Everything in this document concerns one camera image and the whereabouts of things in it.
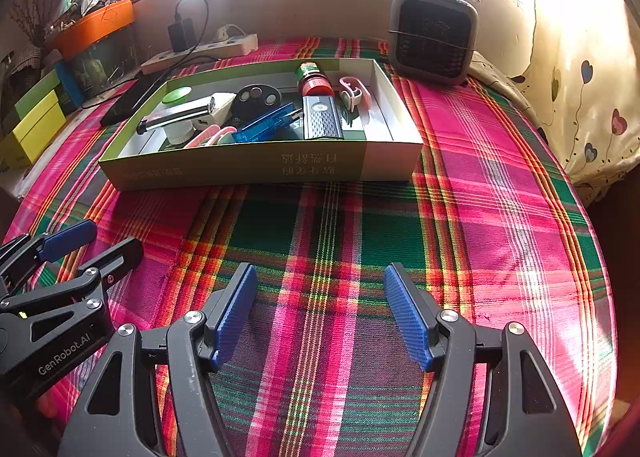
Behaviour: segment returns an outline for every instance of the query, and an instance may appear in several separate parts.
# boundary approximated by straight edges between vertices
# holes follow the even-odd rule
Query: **charger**
[[[175,22],[167,26],[169,32],[169,41],[174,52],[181,52],[196,44],[196,34],[193,30],[193,21],[190,18],[182,20],[180,13],[177,11],[174,15]]]

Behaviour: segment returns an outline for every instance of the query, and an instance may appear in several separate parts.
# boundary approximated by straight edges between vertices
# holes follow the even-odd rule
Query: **blue plastic clip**
[[[444,356],[435,317],[442,309],[433,296],[415,286],[401,263],[385,269],[384,287],[409,357],[423,371],[433,370],[435,361]]]
[[[38,256],[42,262],[55,262],[72,251],[92,242],[98,234],[98,228],[92,220],[86,219],[69,226],[54,235],[45,237]]]
[[[249,316],[258,289],[258,277],[252,265],[246,265],[244,274],[235,293],[226,307],[225,313],[216,326],[216,343],[211,363],[220,369],[234,354],[242,327]]]
[[[231,134],[236,143],[256,143],[268,140],[278,129],[288,127],[300,117],[296,106],[289,103],[263,116],[242,130]]]

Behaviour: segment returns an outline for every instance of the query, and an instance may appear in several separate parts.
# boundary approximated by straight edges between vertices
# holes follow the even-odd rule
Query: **green box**
[[[55,69],[52,69],[44,78],[36,83],[27,94],[25,94],[15,104],[15,111],[18,113],[18,118],[23,119],[31,109],[33,109],[40,101],[42,101],[53,89],[60,84],[60,78]]]
[[[388,140],[370,141],[367,133],[367,141],[262,142],[142,154],[132,147],[138,141],[146,141],[143,136],[136,137],[140,119],[174,89],[192,87],[190,100],[213,92],[237,93],[257,82],[275,86],[282,92],[295,92],[294,73],[303,62],[316,62],[334,88],[342,76],[359,78],[369,88],[382,117],[381,122],[369,123],[368,130],[383,126]],[[422,139],[409,111],[376,62],[311,58],[231,66],[170,80],[122,127],[99,163],[114,187],[121,191],[265,182],[410,180],[421,150]]]

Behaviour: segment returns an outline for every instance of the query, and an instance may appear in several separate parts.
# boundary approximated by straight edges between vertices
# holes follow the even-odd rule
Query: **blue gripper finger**
[[[242,275],[238,288],[216,327],[216,348],[211,357],[216,368],[219,369],[233,356],[257,290],[258,277],[255,268],[250,265]]]
[[[423,316],[418,312],[407,286],[413,286],[416,299],[420,299],[418,290],[415,288],[415,284],[409,280],[404,270],[402,270],[402,273],[403,275],[400,275],[393,265],[389,265],[385,269],[384,287],[386,300],[389,302],[389,307],[394,314],[400,334],[406,344],[407,352],[409,352],[409,357],[416,361],[423,371],[427,371],[431,369],[433,362],[433,354],[429,347],[429,329]]]
[[[92,242],[98,228],[92,220],[86,219],[64,230],[45,237],[40,248],[42,262],[55,262],[79,247]]]

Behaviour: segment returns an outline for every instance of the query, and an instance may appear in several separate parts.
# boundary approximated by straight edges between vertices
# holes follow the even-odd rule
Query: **pink plastic clip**
[[[371,94],[364,83],[353,76],[343,76],[340,78],[340,85],[344,88],[340,91],[340,98],[350,112],[353,112],[356,105],[358,105],[358,110],[369,112]]]

